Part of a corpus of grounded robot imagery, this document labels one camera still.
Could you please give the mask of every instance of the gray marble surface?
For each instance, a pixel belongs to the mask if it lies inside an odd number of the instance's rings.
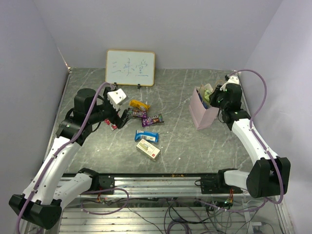
[[[57,127],[74,106],[74,96],[81,88],[97,89],[105,81],[105,69],[72,68],[65,90]],[[131,119],[122,129],[111,131],[102,123],[78,151],[66,172],[76,173],[83,167],[99,173],[209,173],[224,168],[249,171],[250,157],[239,139],[225,124],[215,119],[212,126],[197,131],[188,106],[195,86],[224,79],[226,71],[160,69],[155,71],[152,87],[119,86],[129,100],[151,105],[149,116],[163,114],[164,123],[146,131],[159,133],[156,145],[161,154],[154,162],[136,150],[134,141],[141,121]]]

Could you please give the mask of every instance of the purple wall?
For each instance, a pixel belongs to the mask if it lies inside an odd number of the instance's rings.
[[[67,72],[33,1],[0,1],[1,233],[17,219],[11,195],[42,163]]]
[[[284,0],[249,58],[246,68],[263,75],[268,96],[255,125],[266,142],[292,164],[285,196],[296,232],[311,233],[312,194],[312,2]],[[254,113],[263,97],[257,77],[243,74]]]
[[[34,0],[70,67],[108,49],[156,53],[158,68],[242,68],[282,0]]]

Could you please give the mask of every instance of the paper bag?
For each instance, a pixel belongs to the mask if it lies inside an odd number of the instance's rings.
[[[189,105],[189,110],[197,130],[210,127],[214,119],[217,117],[219,111],[219,108],[212,106],[209,106],[208,109],[205,109],[202,103],[202,101],[205,101],[203,98],[205,89],[212,90],[212,87],[210,84],[201,87],[195,87]],[[197,91],[199,91],[199,94],[202,97],[202,101],[200,100]]]

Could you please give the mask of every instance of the yellow snack package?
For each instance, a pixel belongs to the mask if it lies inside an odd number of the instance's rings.
[[[133,106],[133,107],[136,107],[136,108],[138,108],[138,109],[140,109],[142,111],[148,110],[151,107],[150,105],[146,105],[146,104],[144,104],[144,103],[142,103],[140,101],[137,101],[137,100],[131,100],[129,105]]]

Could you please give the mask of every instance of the white box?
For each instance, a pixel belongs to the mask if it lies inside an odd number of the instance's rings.
[[[160,150],[154,145],[150,144],[146,140],[142,139],[137,145],[136,149],[143,152],[151,160],[156,161],[156,157],[159,155]]]

